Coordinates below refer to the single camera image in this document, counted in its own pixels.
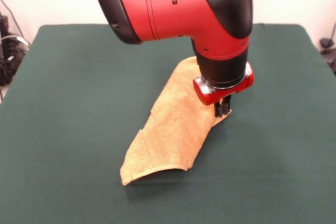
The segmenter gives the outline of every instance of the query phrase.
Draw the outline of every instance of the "green table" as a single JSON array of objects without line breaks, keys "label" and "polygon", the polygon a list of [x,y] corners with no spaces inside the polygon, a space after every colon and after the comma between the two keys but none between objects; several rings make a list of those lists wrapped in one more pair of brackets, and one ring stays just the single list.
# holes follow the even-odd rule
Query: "green table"
[{"label": "green table", "polygon": [[126,150],[189,38],[130,46],[42,27],[0,105],[0,223],[336,223],[336,79],[296,25],[254,26],[255,84],[195,166],[121,185]]}]

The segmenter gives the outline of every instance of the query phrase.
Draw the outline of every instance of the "folded towel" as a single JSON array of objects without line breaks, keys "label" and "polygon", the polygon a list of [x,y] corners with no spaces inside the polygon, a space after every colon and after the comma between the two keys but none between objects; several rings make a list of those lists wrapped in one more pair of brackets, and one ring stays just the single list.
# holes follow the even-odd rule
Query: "folded towel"
[{"label": "folded towel", "polygon": [[229,116],[216,118],[214,106],[201,103],[192,83],[198,76],[196,57],[176,66],[144,128],[139,130],[126,152],[120,169],[124,186],[162,170],[187,171],[193,166],[211,128]]}]

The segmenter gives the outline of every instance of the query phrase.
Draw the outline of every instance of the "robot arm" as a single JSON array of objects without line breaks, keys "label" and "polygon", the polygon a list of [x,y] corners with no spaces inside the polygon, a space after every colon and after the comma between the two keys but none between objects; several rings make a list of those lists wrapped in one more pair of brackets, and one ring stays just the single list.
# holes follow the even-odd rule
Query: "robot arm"
[{"label": "robot arm", "polygon": [[232,93],[253,84],[247,62],[252,0],[98,1],[124,43],[190,37],[201,72],[194,89],[204,104],[215,104],[217,116],[228,112]]}]

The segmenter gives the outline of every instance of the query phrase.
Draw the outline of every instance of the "table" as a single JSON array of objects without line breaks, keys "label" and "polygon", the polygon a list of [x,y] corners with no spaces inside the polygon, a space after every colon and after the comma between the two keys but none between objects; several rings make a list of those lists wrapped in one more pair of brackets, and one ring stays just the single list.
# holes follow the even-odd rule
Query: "table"
[{"label": "table", "polygon": [[0,105],[1,223],[336,223],[336,81],[298,25],[255,24],[255,84],[195,166],[123,187],[130,143],[189,38],[43,26]]}]

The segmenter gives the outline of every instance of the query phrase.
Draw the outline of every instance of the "tan towel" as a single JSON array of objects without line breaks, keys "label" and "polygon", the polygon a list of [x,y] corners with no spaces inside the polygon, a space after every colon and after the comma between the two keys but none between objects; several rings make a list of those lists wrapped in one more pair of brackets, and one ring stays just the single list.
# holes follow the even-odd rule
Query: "tan towel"
[{"label": "tan towel", "polygon": [[211,128],[226,118],[216,118],[214,106],[205,106],[198,99],[192,80],[199,75],[196,57],[177,65],[126,152],[120,169],[124,186],[162,170],[187,171]]}]

